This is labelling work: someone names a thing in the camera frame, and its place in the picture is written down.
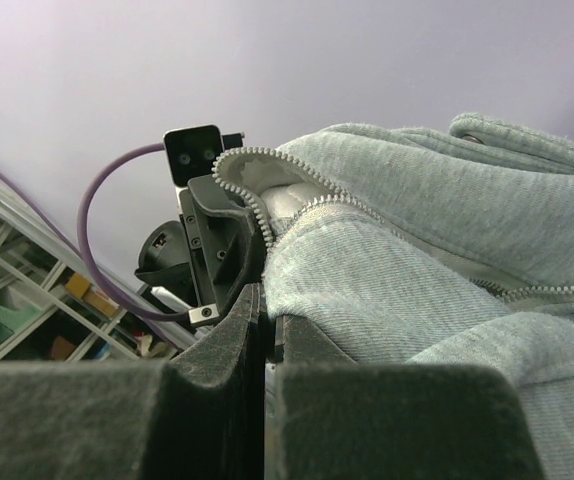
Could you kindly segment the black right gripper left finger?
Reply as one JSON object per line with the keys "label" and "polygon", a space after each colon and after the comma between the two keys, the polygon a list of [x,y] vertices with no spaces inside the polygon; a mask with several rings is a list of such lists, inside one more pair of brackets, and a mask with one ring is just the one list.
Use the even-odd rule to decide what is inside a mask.
{"label": "black right gripper left finger", "polygon": [[258,285],[175,360],[0,362],[0,479],[260,479]]}

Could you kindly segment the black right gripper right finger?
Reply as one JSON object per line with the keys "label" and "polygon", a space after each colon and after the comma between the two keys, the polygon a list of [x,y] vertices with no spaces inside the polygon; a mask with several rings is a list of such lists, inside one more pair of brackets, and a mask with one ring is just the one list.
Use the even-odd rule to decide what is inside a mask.
{"label": "black right gripper right finger", "polygon": [[276,323],[270,479],[541,479],[515,390],[474,365],[357,364],[311,321]]}

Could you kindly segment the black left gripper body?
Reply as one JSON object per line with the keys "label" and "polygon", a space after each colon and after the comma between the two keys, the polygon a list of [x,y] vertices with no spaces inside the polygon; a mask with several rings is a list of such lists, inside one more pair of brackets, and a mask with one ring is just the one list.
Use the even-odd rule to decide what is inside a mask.
{"label": "black left gripper body", "polygon": [[245,285],[260,281],[264,238],[251,207],[209,175],[189,180],[179,200],[197,299],[189,324],[215,325]]}

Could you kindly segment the grey zip-up jacket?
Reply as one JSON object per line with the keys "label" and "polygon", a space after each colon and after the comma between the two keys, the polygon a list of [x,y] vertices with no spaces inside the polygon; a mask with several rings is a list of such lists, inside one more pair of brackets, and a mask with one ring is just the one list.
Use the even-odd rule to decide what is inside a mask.
{"label": "grey zip-up jacket", "polygon": [[574,479],[574,142],[471,113],[345,123],[213,174],[254,210],[271,317],[357,362],[498,370],[546,475]]}

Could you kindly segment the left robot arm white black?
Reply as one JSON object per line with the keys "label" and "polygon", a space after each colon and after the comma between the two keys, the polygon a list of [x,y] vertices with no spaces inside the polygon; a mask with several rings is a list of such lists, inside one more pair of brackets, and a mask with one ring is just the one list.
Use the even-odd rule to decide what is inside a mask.
{"label": "left robot arm white black", "polygon": [[136,277],[185,303],[184,327],[215,325],[248,284],[260,281],[265,243],[253,209],[208,176],[179,191],[180,215],[145,241]]}

